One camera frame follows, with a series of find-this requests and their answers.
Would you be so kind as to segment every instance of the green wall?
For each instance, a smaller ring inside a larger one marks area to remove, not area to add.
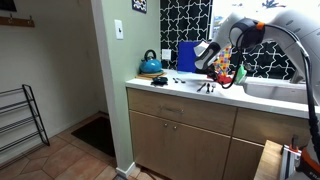
[[[146,50],[154,49],[160,57],[160,1],[148,0],[147,2],[148,12],[143,14],[132,10],[129,0],[102,0],[108,48],[106,52],[100,52],[100,57],[101,53],[105,53],[108,57],[101,59],[101,64],[118,168],[124,171],[133,162],[125,81],[135,77]],[[114,19],[122,20],[123,40],[116,39]]]

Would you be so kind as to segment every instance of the floor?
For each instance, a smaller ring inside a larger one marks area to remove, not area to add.
[[[112,180],[116,176],[116,159],[81,141],[71,133],[105,114],[95,114],[50,138],[51,146],[23,153],[21,159],[0,170],[0,179],[21,180]],[[128,180],[162,180],[140,167]]]

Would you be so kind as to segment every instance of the white robot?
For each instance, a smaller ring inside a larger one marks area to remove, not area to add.
[[[229,45],[241,51],[242,48],[250,48],[270,40],[278,43],[307,85],[312,138],[302,151],[297,172],[289,179],[320,179],[320,133],[314,110],[314,101],[320,104],[319,8],[314,11],[284,8],[266,24],[233,12],[222,22],[208,48],[196,58],[195,65],[199,69],[206,69],[212,63],[210,60]]]

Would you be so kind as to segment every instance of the wall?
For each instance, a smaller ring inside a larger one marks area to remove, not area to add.
[[[177,69],[179,42],[209,41],[212,2],[212,0],[161,0],[161,48],[173,50],[172,60],[162,61],[164,68]],[[243,53],[244,59],[253,69],[247,76],[290,79],[295,72],[293,64],[274,42],[258,45],[255,50],[250,51],[248,49]],[[238,53],[234,51],[230,70],[235,70],[237,59]],[[195,72],[206,73],[198,69]]]
[[[31,85],[49,136],[99,109],[105,111],[90,1],[15,0],[15,3],[18,13],[12,13],[13,17],[32,15],[36,27],[0,26],[0,92],[21,87],[23,83]],[[9,12],[0,11],[0,16],[8,17]],[[23,134],[24,129],[12,133],[0,136],[0,146]],[[1,153],[0,162],[38,142],[34,139]]]
[[[125,81],[135,77],[147,49],[160,52],[160,1],[148,0],[147,14],[130,1],[92,0],[118,169],[133,162]],[[116,40],[114,19],[122,20],[124,39]]]

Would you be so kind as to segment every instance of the sink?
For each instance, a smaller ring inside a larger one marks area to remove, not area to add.
[[[254,97],[308,104],[305,85],[288,83],[245,82],[242,84],[246,94]]]

